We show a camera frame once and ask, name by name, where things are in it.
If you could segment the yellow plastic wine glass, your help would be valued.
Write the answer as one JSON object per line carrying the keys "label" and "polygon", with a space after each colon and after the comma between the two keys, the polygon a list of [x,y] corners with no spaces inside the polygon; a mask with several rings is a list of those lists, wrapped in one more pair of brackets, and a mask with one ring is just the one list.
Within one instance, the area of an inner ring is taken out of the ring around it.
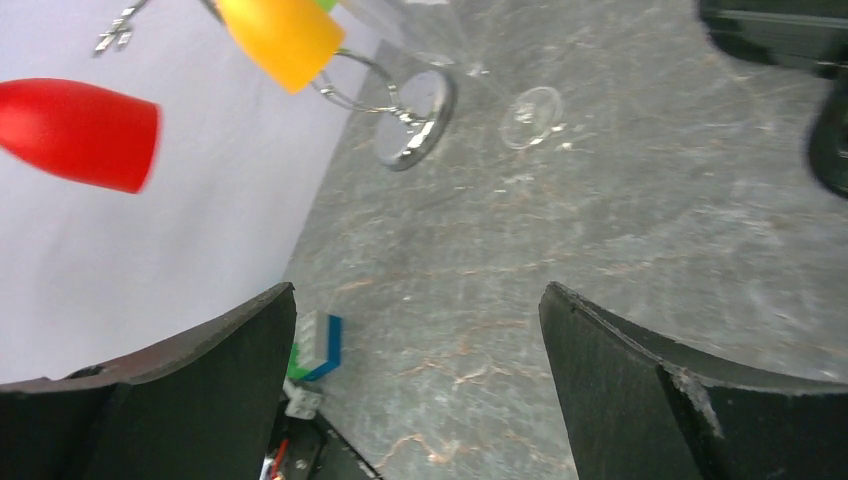
{"label": "yellow plastic wine glass", "polygon": [[344,29],[309,0],[220,0],[234,42],[287,92],[316,79],[345,39]]}

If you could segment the red plastic wine glass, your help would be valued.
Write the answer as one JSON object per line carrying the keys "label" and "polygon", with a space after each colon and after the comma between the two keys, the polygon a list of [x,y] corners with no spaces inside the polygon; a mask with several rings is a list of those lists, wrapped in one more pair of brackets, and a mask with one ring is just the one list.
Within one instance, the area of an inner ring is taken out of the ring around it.
{"label": "red plastic wine glass", "polygon": [[56,177],[137,194],[152,171],[161,107],[58,78],[1,84],[1,147]]}

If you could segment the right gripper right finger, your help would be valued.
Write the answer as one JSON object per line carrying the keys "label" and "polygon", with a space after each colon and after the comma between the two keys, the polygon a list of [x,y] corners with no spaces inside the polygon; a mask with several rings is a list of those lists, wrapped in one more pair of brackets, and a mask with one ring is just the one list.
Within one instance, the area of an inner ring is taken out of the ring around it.
{"label": "right gripper right finger", "polygon": [[540,327],[582,479],[843,479],[847,387],[696,350],[548,284]]}

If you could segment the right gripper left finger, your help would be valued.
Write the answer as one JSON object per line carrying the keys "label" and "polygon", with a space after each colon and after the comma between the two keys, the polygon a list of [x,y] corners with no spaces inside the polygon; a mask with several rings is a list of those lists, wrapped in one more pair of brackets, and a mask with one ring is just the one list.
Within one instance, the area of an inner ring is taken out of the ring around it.
{"label": "right gripper left finger", "polygon": [[1,388],[5,479],[255,479],[297,317],[292,284],[146,348]]}

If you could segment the clear flute glass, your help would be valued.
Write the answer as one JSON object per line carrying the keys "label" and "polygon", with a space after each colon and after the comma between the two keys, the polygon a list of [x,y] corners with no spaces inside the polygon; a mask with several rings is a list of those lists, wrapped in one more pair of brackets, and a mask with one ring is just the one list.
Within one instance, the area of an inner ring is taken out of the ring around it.
{"label": "clear flute glass", "polygon": [[342,6],[404,53],[479,81],[505,106],[498,130],[509,148],[541,143],[559,122],[563,104],[557,90],[536,86],[515,94],[486,58],[495,44],[485,39],[480,22],[492,1],[344,1]]}

